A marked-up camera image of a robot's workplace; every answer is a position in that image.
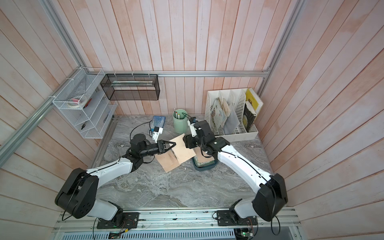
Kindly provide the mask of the brown stationery paper sheet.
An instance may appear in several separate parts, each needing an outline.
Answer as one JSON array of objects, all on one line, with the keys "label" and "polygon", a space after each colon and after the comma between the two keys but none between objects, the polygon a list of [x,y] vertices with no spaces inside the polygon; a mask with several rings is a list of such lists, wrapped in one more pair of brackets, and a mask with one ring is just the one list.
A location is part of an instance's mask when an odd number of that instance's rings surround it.
[{"label": "brown stationery paper sheet", "polygon": [[196,156],[193,149],[186,148],[183,141],[184,136],[185,134],[182,134],[170,140],[170,142],[176,143],[176,145],[172,147],[172,151],[180,164]]}]

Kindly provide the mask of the brown paper stack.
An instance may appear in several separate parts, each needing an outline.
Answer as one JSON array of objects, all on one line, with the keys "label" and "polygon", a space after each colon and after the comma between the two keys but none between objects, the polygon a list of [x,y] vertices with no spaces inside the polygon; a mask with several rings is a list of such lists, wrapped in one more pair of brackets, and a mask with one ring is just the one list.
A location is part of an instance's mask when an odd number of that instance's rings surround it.
[{"label": "brown paper stack", "polygon": [[214,158],[211,156],[203,156],[199,147],[195,148],[194,150],[197,157],[195,163],[198,167],[207,166],[214,161]]}]

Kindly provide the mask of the dark teal storage box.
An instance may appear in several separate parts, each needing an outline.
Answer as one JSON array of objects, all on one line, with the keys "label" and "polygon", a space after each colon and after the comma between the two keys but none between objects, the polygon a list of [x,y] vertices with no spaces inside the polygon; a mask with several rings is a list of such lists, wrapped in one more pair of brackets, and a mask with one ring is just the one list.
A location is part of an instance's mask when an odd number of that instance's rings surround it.
[{"label": "dark teal storage box", "polygon": [[196,156],[193,157],[193,165],[199,172],[211,170],[218,164],[218,161],[213,157],[205,158],[200,152],[195,153]]}]

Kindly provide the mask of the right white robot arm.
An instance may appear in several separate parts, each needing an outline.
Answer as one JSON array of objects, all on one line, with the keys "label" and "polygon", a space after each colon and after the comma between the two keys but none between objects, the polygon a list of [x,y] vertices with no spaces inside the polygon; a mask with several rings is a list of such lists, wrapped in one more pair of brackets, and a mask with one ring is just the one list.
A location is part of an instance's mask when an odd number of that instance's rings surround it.
[{"label": "right white robot arm", "polygon": [[191,133],[183,137],[186,148],[200,147],[202,152],[213,157],[237,173],[254,191],[255,197],[240,199],[230,207],[234,221],[258,216],[271,222],[288,203],[284,178],[263,171],[242,156],[229,141],[216,137],[207,121],[188,121]]}]

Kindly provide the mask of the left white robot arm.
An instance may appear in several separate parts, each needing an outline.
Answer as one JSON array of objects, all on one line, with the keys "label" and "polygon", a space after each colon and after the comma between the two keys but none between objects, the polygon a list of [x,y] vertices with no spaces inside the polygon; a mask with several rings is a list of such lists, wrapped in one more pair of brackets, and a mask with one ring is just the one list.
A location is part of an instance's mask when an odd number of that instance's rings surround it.
[{"label": "left white robot arm", "polygon": [[114,162],[88,170],[73,170],[56,196],[55,204],[76,219],[88,216],[109,221],[115,226],[121,225],[123,209],[98,200],[98,189],[117,177],[136,171],[145,157],[165,154],[177,145],[164,140],[151,144],[143,134],[135,135],[130,144],[126,154]]}]

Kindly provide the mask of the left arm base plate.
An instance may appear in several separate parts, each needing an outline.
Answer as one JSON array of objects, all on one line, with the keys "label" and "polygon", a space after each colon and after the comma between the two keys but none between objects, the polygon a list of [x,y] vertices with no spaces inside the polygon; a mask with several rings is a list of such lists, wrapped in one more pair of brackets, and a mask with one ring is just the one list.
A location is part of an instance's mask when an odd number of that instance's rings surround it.
[{"label": "left arm base plate", "polygon": [[107,221],[100,219],[97,229],[135,229],[138,226],[140,213],[138,212],[121,212],[117,213],[112,220]]}]

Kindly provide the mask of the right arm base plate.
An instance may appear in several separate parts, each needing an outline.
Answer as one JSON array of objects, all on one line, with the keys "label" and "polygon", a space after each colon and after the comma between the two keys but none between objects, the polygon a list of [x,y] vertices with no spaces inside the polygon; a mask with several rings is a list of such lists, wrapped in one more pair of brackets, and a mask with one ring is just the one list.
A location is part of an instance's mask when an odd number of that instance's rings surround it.
[{"label": "right arm base plate", "polygon": [[215,219],[217,220],[218,225],[221,227],[228,227],[228,226],[256,227],[258,225],[258,221],[255,216],[242,219],[239,216],[237,216],[235,212],[230,210],[216,211]]}]

